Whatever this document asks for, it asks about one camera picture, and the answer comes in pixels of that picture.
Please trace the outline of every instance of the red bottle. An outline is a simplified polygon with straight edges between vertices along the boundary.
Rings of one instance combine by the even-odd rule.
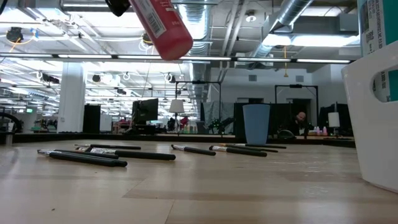
[[[179,59],[192,48],[193,39],[170,0],[129,2],[162,59]]]

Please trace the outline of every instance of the lampshade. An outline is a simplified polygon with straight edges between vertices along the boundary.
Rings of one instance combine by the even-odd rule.
[[[184,113],[184,103],[182,100],[172,100],[169,109],[170,113]]]
[[[328,113],[328,117],[329,117],[329,127],[331,128],[340,127],[340,119],[338,116],[338,112]]]

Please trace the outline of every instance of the blue cup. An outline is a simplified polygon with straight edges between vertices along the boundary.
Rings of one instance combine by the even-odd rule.
[[[265,145],[268,139],[269,105],[243,106],[244,130],[248,144]]]

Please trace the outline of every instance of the man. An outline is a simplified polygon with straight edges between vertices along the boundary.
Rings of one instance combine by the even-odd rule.
[[[286,125],[286,129],[291,131],[295,136],[299,136],[304,133],[304,129],[307,126],[305,121],[306,114],[304,112],[299,112],[294,116]]]

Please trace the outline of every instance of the white column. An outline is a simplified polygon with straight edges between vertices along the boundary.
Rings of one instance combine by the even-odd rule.
[[[37,107],[26,107],[26,111],[30,110],[32,110],[32,112],[25,112],[21,119],[24,122],[23,133],[33,133],[31,129],[33,128],[35,120],[37,119]]]
[[[87,74],[83,64],[64,62],[57,132],[83,131]]]

